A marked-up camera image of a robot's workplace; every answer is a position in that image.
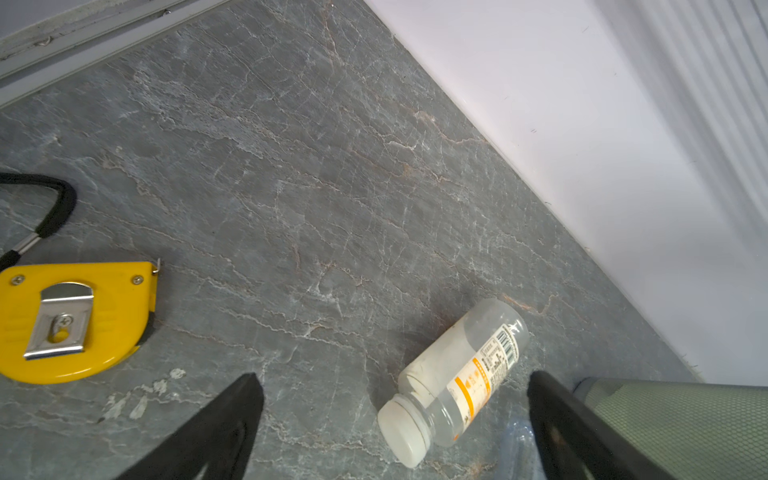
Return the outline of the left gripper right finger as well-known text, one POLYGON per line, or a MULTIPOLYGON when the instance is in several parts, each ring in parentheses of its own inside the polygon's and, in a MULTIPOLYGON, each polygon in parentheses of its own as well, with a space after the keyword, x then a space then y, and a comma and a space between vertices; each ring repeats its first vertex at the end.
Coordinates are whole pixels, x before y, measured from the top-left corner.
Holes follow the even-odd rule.
POLYGON ((548 479, 670 479, 672 475, 633 446, 584 403, 599 383, 658 385, 658 380, 587 377, 573 389, 552 374, 530 375, 529 417, 548 479))

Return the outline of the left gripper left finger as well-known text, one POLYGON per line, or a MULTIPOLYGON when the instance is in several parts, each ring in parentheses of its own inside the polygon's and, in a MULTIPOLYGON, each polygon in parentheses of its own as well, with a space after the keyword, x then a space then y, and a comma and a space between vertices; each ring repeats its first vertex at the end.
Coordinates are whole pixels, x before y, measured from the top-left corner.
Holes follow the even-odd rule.
POLYGON ((242 479, 265 403, 254 373, 237 378, 121 479, 242 479))

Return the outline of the white cap orange label bottle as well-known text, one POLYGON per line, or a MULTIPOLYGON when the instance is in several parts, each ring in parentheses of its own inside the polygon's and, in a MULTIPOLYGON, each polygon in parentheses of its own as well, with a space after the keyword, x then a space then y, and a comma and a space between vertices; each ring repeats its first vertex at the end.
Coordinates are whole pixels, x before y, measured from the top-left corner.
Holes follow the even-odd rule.
POLYGON ((530 340, 521 314, 480 301, 407 365, 377 414, 384 440, 407 468, 431 447, 453 445, 519 362, 530 340))

